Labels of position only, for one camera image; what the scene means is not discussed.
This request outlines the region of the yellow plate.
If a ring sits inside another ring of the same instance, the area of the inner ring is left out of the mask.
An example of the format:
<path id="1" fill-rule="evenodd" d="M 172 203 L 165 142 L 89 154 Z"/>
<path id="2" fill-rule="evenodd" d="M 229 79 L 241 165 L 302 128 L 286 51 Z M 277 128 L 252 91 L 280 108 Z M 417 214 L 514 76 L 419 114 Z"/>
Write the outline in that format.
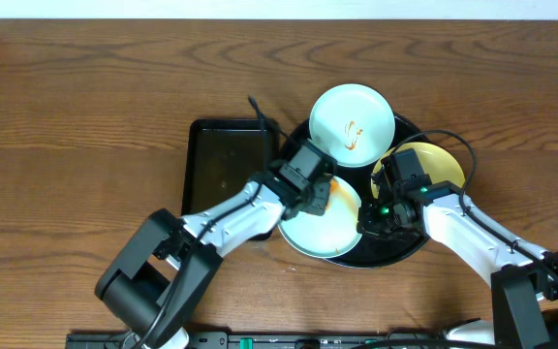
<path id="1" fill-rule="evenodd" d="M 434 184 L 448 180 L 461 187 L 465 182 L 465 175 L 458 161 L 446 150 L 433 143 L 410 142 L 401 145 L 398 152 L 413 149 L 424 171 L 430 175 Z"/>

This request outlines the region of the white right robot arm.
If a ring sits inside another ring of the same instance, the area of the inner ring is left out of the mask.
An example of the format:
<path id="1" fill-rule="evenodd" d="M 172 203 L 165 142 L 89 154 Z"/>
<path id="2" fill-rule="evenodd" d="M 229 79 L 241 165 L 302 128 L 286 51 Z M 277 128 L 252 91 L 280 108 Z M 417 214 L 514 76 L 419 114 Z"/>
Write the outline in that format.
<path id="1" fill-rule="evenodd" d="M 558 251 L 520 238 L 446 181 L 368 200 L 358 231 L 378 239 L 417 233 L 451 250 L 489 286 L 491 321 L 446 331 L 448 348 L 558 348 Z"/>

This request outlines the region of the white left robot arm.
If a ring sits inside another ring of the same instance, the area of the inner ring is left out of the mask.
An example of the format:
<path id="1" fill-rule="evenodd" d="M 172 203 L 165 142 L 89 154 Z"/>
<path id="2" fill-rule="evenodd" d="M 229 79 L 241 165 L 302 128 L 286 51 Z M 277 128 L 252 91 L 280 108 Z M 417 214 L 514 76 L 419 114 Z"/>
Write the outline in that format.
<path id="1" fill-rule="evenodd" d="M 185 325 L 224 258 L 326 195 L 335 170 L 320 165 L 305 177 L 277 162 L 217 206 L 182 217 L 153 212 L 99 278 L 96 297 L 137 337 L 136 347 L 186 347 Z"/>

